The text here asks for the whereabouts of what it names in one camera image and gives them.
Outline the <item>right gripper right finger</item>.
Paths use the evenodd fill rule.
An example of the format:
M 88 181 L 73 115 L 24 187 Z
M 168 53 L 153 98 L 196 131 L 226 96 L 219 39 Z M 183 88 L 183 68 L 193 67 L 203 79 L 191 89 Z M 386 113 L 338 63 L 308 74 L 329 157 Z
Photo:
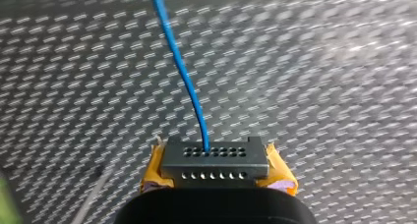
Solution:
M 269 165 L 268 175 L 258 179 L 256 185 L 296 196 L 299 188 L 298 181 L 273 143 L 267 145 L 266 155 Z

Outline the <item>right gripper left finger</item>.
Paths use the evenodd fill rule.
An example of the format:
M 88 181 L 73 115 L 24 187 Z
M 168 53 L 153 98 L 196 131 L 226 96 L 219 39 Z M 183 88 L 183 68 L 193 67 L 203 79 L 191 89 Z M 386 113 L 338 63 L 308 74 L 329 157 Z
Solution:
M 163 178 L 160 172 L 160 165 L 165 149 L 165 142 L 160 136 L 156 137 L 156 144 L 151 147 L 150 160 L 145 175 L 140 182 L 140 192 L 142 194 L 160 189 L 170 189 L 174 187 L 172 179 Z

